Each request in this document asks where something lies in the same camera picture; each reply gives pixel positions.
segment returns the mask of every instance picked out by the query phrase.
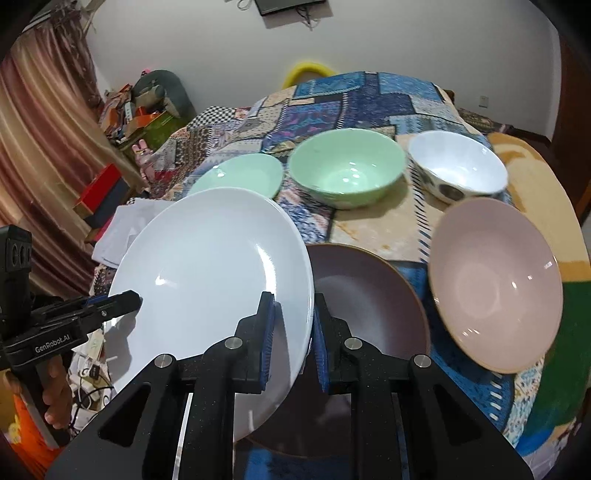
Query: green bowl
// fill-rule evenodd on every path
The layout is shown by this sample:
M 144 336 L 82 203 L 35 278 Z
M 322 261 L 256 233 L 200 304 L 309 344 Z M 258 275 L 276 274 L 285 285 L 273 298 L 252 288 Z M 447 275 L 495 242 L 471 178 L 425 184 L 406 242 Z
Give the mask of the green bowl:
M 404 172 L 406 155 L 390 137 L 343 128 L 302 142 L 288 168 L 291 178 L 313 198 L 348 210 L 383 197 Z

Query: brown bowl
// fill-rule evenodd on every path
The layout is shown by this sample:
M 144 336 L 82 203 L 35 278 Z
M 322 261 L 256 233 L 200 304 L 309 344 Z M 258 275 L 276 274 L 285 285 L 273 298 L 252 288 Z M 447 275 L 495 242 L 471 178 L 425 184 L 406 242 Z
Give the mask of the brown bowl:
M 333 316 L 347 321 L 352 335 L 387 355 L 410 358 L 429 353 L 423 306 L 394 267 L 357 247 L 307 247 L 316 292 L 324 294 Z M 313 352 L 287 398 L 249 439 L 285 455 L 313 458 L 349 453 L 350 403 L 345 395 L 322 393 Z

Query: plate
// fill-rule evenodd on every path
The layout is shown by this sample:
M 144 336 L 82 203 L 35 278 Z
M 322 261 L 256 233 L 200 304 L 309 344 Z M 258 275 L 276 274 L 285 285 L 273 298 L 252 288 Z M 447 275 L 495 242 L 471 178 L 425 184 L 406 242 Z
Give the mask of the plate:
M 216 187 L 240 187 L 272 199 L 283 181 L 283 165 L 264 153 L 249 153 L 215 165 L 199 178 L 189 195 Z
M 200 355 L 256 312 L 262 291 L 280 304 L 267 389 L 236 395 L 234 438 L 260 426 L 285 398 L 306 356 L 313 318 L 310 259 L 272 200 L 223 187 L 179 200 L 135 239 L 110 295 L 135 290 L 137 318 L 109 323 L 109 371 L 117 391 L 161 353 Z

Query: metal screw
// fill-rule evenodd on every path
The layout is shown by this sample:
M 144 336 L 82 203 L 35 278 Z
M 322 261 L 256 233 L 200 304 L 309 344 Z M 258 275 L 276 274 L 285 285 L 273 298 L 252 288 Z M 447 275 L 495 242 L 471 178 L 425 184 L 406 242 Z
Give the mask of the metal screw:
M 223 344 L 226 346 L 226 348 L 235 350 L 236 348 L 240 348 L 242 346 L 242 339 L 238 337 L 230 337 L 226 339 Z
M 351 337 L 345 340 L 345 347 L 349 350 L 359 350 L 363 346 L 363 342 L 358 338 Z
M 154 359 L 154 365 L 156 365 L 158 368 L 166 368 L 172 362 L 173 358 L 167 353 L 163 353 Z
M 431 366 L 431 359 L 427 355 L 417 355 L 414 358 L 414 364 L 420 368 L 427 368 Z

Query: light green plate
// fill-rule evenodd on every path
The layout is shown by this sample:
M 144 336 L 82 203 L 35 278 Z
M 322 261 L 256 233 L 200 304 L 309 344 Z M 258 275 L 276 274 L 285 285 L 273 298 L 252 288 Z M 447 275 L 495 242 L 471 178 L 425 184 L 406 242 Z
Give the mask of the light green plate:
M 272 199 L 281 186 L 283 166 L 275 157 L 249 153 L 216 165 L 195 182 L 188 195 L 215 187 L 240 187 Z

